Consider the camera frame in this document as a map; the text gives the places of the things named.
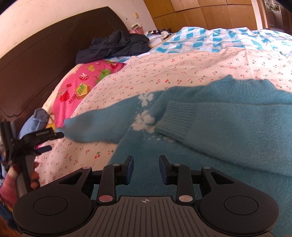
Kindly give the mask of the left hand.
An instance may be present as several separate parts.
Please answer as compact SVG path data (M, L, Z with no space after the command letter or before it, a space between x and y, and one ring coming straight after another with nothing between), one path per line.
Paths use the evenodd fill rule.
M18 165L12 165L6 171L1 163L1 207L11 211L22 192L26 192L26 186Z

